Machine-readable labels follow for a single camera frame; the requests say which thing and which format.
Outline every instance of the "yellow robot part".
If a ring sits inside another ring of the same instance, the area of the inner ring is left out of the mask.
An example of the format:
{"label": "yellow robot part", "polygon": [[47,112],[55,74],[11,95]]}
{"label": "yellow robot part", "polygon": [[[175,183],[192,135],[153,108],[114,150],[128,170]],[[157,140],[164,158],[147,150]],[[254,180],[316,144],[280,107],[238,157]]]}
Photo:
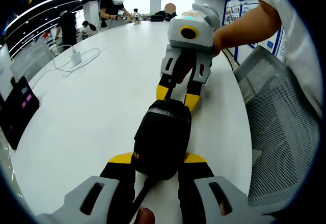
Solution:
{"label": "yellow robot part", "polygon": [[190,94],[190,93],[186,94],[184,105],[190,109],[190,112],[193,111],[196,104],[198,103],[199,97],[200,97],[199,95],[194,95],[194,94]]}
{"label": "yellow robot part", "polygon": [[200,162],[206,162],[206,159],[204,159],[202,156],[198,154],[191,154],[191,153],[185,154],[184,163],[200,163]]}
{"label": "yellow robot part", "polygon": [[169,91],[168,88],[163,87],[161,85],[158,85],[157,89],[156,89],[156,99],[157,100],[164,100],[166,94],[168,93],[168,91]]}
{"label": "yellow robot part", "polygon": [[133,153],[119,154],[109,160],[109,163],[130,164]]}

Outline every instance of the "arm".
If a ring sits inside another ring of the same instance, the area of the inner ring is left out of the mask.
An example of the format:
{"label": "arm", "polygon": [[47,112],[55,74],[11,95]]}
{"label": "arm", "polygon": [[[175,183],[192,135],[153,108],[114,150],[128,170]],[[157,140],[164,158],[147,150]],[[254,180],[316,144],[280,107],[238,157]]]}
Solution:
{"label": "arm", "polygon": [[258,6],[239,20],[214,32],[215,55],[224,48],[266,40],[281,27],[277,10],[264,1],[258,1]]}
{"label": "arm", "polygon": [[58,35],[59,35],[60,31],[61,31],[61,26],[59,26],[59,27],[57,28],[57,34],[56,34],[56,38],[55,38],[55,39],[58,38]]}
{"label": "arm", "polygon": [[101,18],[103,18],[103,19],[115,19],[116,18],[116,15],[106,14],[105,12],[106,12],[105,8],[100,9]]}
{"label": "arm", "polygon": [[122,8],[121,9],[124,13],[125,13],[125,15],[127,15],[130,19],[133,19],[133,15],[132,14],[130,14],[125,8]]}

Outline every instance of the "charger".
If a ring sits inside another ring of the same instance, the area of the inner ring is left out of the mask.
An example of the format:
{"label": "charger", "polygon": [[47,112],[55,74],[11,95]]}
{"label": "charger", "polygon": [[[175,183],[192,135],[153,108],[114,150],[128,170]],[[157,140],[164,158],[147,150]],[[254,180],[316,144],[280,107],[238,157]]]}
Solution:
{"label": "charger", "polygon": [[72,65],[76,66],[82,62],[82,56],[80,52],[74,52],[71,56]]}

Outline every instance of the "finger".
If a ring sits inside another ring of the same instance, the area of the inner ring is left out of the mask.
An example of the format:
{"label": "finger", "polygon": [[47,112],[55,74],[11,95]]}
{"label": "finger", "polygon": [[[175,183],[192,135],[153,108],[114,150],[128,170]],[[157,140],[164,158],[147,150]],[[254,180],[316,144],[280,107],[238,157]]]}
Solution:
{"label": "finger", "polygon": [[134,224],[155,224],[155,216],[151,210],[141,207]]}

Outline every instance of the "person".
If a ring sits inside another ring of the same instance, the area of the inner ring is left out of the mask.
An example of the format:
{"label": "person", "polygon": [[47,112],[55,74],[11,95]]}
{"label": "person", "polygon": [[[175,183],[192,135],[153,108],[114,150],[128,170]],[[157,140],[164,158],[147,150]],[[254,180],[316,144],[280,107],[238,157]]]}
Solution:
{"label": "person", "polygon": [[93,25],[93,24],[90,24],[88,21],[85,20],[83,22],[83,27],[85,28],[81,32],[83,39],[86,39],[89,36],[92,36],[92,35],[95,35],[96,34],[96,26]]}
{"label": "person", "polygon": [[157,19],[161,20],[161,21],[163,21],[163,20],[170,21],[175,16],[177,16],[177,13],[175,12],[175,10],[176,10],[176,7],[174,4],[172,4],[172,3],[166,4],[164,10],[161,10],[151,16],[151,21],[157,20]]}
{"label": "person", "polygon": [[67,13],[66,11],[60,13],[60,19],[58,20],[58,28],[56,39],[58,39],[59,33],[62,31],[62,44],[63,45],[75,45],[77,44],[76,37],[76,17],[73,13]]}
{"label": "person", "polygon": [[124,18],[119,16],[118,13],[122,13],[133,19],[133,16],[124,8],[122,0],[103,0],[100,3],[100,17],[102,20],[101,27],[107,27],[105,20],[109,20],[110,27],[113,21],[121,21],[120,23],[115,23],[115,26],[125,24]]}
{"label": "person", "polygon": [[307,99],[322,118],[321,69],[308,30],[288,0],[258,2],[258,7],[214,32],[214,54],[219,54],[224,48],[266,40],[283,25],[288,40],[284,63],[292,70]]}
{"label": "person", "polygon": [[155,216],[151,210],[140,207],[133,224],[155,224]]}

